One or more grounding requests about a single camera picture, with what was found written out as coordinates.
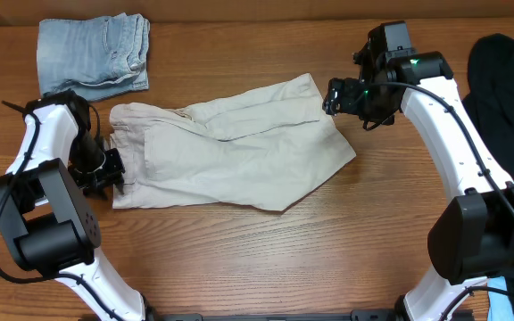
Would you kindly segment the beige khaki shorts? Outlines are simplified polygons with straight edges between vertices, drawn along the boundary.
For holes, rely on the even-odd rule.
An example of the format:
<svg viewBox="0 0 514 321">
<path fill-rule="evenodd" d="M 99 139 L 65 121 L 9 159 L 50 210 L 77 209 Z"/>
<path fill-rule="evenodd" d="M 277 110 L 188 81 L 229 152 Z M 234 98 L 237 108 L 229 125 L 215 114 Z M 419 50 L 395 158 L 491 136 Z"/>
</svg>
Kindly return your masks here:
<svg viewBox="0 0 514 321">
<path fill-rule="evenodd" d="M 310 74 L 240 95 L 163 109 L 112 108 L 122 158 L 115 209 L 225 202 L 283 211 L 356 155 Z"/>
</svg>

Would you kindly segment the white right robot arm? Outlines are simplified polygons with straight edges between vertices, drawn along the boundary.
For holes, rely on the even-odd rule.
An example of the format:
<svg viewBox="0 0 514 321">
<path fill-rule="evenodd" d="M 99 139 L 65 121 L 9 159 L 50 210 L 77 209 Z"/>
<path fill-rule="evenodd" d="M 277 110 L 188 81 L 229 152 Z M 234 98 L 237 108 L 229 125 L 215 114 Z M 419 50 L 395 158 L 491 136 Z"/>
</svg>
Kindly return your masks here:
<svg viewBox="0 0 514 321">
<path fill-rule="evenodd" d="M 418 130 L 444 184 L 447 207 L 427 236 L 429 270 L 383 320 L 471 319 L 458 306 L 514 268 L 514 180 L 468 117 L 452 70 L 438 52 L 418 53 L 403 21 L 372 29 L 353 56 L 360 83 L 344 111 L 365 130 L 403 114 Z"/>
</svg>

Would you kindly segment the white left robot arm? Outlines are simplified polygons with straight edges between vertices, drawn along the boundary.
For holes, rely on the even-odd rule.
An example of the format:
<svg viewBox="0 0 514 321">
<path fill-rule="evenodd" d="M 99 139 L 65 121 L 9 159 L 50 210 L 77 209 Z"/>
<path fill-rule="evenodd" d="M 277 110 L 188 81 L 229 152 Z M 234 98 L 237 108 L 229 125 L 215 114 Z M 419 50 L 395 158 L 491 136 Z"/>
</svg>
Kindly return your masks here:
<svg viewBox="0 0 514 321">
<path fill-rule="evenodd" d="M 112 135 L 71 90 L 21 108 L 26 132 L 0 176 L 0 235 L 35 281 L 70 287 L 102 320 L 155 320 L 105 257 L 87 197 L 116 209 L 231 203 L 283 211 L 354 158 L 312 77 L 163 109 L 112 108 Z"/>
</svg>

